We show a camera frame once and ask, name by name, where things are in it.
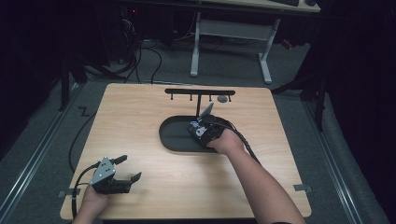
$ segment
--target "person's right hand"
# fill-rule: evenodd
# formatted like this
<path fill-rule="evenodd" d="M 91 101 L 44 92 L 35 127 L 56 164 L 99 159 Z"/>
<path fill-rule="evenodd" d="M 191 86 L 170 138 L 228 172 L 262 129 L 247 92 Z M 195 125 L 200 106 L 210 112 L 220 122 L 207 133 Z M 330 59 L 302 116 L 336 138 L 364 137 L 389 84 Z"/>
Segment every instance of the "person's right hand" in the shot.
<path fill-rule="evenodd" d="M 213 147 L 218 153 L 228 155 L 232 150 L 244 150 L 241 139 L 231 130 L 225 129 L 221 137 L 209 142 L 207 147 Z"/>

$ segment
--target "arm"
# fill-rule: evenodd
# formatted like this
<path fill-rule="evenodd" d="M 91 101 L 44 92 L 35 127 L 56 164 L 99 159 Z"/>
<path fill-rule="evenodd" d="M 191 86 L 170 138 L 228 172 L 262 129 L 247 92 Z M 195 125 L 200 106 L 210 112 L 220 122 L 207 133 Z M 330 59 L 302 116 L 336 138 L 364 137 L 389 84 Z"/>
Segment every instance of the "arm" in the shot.
<path fill-rule="evenodd" d="M 81 207 L 73 224 L 92 224 L 108 204 L 108 195 L 96 193 L 92 186 L 84 192 Z"/>
<path fill-rule="evenodd" d="M 207 146 L 228 157 L 259 223 L 305 223 L 288 193 L 246 153 L 235 133 L 224 130 L 219 139 L 209 142 Z"/>

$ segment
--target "dark background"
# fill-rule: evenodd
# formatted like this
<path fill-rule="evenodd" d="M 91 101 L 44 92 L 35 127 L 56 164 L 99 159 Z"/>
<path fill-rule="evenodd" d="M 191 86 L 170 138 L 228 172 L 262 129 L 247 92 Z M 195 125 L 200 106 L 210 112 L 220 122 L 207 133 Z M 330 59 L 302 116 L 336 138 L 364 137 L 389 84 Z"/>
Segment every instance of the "dark background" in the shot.
<path fill-rule="evenodd" d="M 295 45 L 314 44 L 296 79 L 326 70 L 326 91 L 344 137 L 377 200 L 394 223 L 396 216 L 391 209 L 396 207 L 395 3 L 390 0 L 318 3 L 322 15 L 347 20 L 324 22 L 320 26 L 315 21 L 285 18 L 276 42 L 288 39 Z M 74 4 L 38 0 L 1 3 L 0 158 L 7 154 L 29 117 L 49 96 L 53 83 L 61 76 L 66 50 L 99 64 L 121 59 L 125 53 L 121 27 L 111 23 L 118 13 L 117 7 L 103 11 L 90 3 Z M 161 17 L 148 16 L 153 12 Z M 142 32 L 166 44 L 176 37 L 175 29 L 184 34 L 191 24 L 191 12 L 139 8 L 139 13 Z M 300 88 L 315 92 L 317 86 L 313 80 Z"/>

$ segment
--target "gray carpet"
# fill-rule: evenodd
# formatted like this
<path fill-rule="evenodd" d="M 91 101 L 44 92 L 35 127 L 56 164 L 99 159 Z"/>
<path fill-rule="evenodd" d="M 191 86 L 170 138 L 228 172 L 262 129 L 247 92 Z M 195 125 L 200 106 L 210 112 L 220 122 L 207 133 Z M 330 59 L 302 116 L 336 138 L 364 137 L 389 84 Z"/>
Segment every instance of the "gray carpet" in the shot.
<path fill-rule="evenodd" d="M 145 43 L 146 47 L 153 45 L 153 42 Z M 162 65 L 154 78 L 156 81 L 273 89 L 293 80 L 309 46 L 290 50 L 279 45 L 272 47 L 268 58 L 274 81 L 271 86 L 263 84 L 260 65 L 254 54 L 230 52 L 226 48 L 203 49 L 199 76 L 192 78 L 189 75 L 191 46 L 174 45 L 169 48 L 158 44 L 153 49 L 162 56 Z M 160 58 L 156 53 L 143 49 L 141 63 L 138 66 L 140 79 L 150 80 L 159 61 Z M 63 122 L 49 142 L 43 161 L 39 163 L 38 169 L 15 209 L 12 210 L 7 223 L 68 223 L 59 216 L 64 199 L 59 198 L 58 193 L 70 184 L 73 174 L 67 162 L 68 151 L 78 130 L 89 118 L 82 116 L 81 107 L 86 107 L 86 114 L 94 113 L 100 104 L 106 85 L 110 82 L 115 80 L 90 76 L 86 85 L 73 91 L 80 90 L 80 93 L 76 93 L 73 104 L 64 114 Z M 137 82 L 135 73 L 128 82 Z M 0 187 L 0 202 L 6 199 L 51 122 L 59 115 L 60 93 L 60 85 L 57 85 L 46 103 L 33 114 L 14 147 L 1 160 L 3 183 Z M 296 93 L 298 92 L 288 91 L 275 95 L 274 98 L 303 183 L 312 189 L 307 192 L 307 197 L 313 212 L 306 221 L 307 223 L 351 223 L 334 186 L 316 127 L 312 125 L 307 113 L 306 104 L 310 103 L 300 102 Z M 73 147 L 74 166 L 78 162 L 91 125 L 92 122 L 89 122 L 83 129 Z M 325 130 L 323 134 L 360 211 L 361 223 L 389 223 L 347 148 L 328 97 L 323 125 Z"/>

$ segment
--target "hand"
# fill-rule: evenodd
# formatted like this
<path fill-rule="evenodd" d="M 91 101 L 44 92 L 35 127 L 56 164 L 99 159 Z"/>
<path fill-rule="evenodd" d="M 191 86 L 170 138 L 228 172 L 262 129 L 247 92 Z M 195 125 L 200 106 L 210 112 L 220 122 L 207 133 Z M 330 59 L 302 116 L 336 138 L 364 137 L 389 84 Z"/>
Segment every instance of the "hand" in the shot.
<path fill-rule="evenodd" d="M 92 186 L 85 189 L 81 207 L 73 223 L 93 223 L 108 205 L 108 195 L 96 193 Z"/>
<path fill-rule="evenodd" d="M 232 150 L 244 150 L 244 145 L 236 133 L 225 129 L 221 137 L 209 142 L 207 147 L 213 147 L 218 153 L 228 155 Z"/>

